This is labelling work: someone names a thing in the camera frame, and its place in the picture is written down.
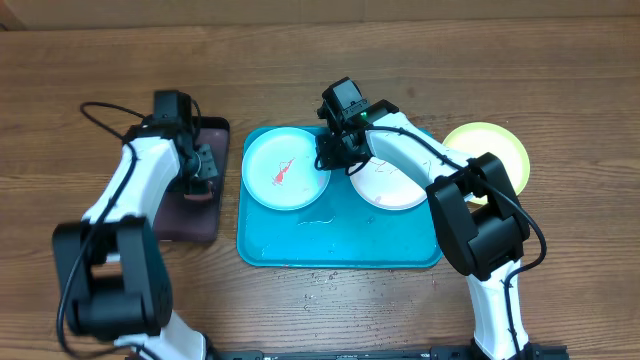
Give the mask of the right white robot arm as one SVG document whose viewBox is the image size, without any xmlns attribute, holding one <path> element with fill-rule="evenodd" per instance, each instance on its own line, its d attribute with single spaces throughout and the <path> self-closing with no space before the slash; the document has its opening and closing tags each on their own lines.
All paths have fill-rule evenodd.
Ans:
<svg viewBox="0 0 640 360">
<path fill-rule="evenodd" d="M 372 158 L 389 162 L 423 188 L 438 245 L 465 276 L 475 315 L 473 346 L 487 359 L 522 359 L 529 343 L 517 277 L 523 243 L 536 229 L 493 154 L 458 155 L 415 128 L 386 100 L 317 111 L 328 131 L 316 140 L 315 166 L 353 175 Z"/>
</svg>

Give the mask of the white plate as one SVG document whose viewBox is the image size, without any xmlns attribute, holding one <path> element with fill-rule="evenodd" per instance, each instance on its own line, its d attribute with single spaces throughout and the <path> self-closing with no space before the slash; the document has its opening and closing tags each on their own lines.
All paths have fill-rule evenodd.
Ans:
<svg viewBox="0 0 640 360">
<path fill-rule="evenodd" d="M 350 181 L 366 202 L 383 210 L 408 210 L 427 199 L 425 190 L 407 175 L 375 157 L 351 175 Z"/>
</svg>

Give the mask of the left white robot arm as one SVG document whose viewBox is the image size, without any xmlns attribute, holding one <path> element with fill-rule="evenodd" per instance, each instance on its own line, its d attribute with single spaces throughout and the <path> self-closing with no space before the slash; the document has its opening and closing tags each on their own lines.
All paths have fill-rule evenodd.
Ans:
<svg viewBox="0 0 640 360">
<path fill-rule="evenodd" d="M 56 334 L 64 331 L 131 348 L 145 359 L 210 359 L 213 347 L 173 310 L 168 272 L 153 225 L 167 192 L 201 195 L 218 170 L 200 121 L 148 116 L 122 135 L 122 156 L 99 200 L 52 245 L 60 281 Z"/>
</svg>

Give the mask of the yellow-green plate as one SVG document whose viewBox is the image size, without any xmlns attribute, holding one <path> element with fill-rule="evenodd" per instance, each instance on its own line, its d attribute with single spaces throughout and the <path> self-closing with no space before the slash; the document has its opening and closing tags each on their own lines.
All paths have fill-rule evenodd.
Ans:
<svg viewBox="0 0 640 360">
<path fill-rule="evenodd" d="M 528 153 L 522 142 L 501 126 L 487 122 L 468 123 L 454 129 L 443 144 L 473 157 L 487 152 L 497 156 L 517 195 L 527 185 L 531 170 Z"/>
</svg>

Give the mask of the green and pink sponge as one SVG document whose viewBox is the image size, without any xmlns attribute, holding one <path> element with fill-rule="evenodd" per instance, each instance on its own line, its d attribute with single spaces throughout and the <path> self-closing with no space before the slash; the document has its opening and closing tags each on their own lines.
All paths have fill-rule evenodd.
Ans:
<svg viewBox="0 0 640 360">
<path fill-rule="evenodd" d="M 207 201 L 213 198 L 213 180 L 194 178 L 184 188 L 184 198 L 191 201 Z"/>
</svg>

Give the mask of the light blue plate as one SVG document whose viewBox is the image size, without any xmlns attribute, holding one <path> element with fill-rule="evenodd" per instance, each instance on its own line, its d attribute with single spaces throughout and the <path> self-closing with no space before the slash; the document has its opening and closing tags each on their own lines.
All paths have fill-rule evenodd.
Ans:
<svg viewBox="0 0 640 360">
<path fill-rule="evenodd" d="M 242 180 L 254 200 L 267 208 L 293 211 L 317 200 L 330 171 L 315 165 L 315 136 L 300 128 L 278 127 L 259 135 L 242 161 Z"/>
</svg>

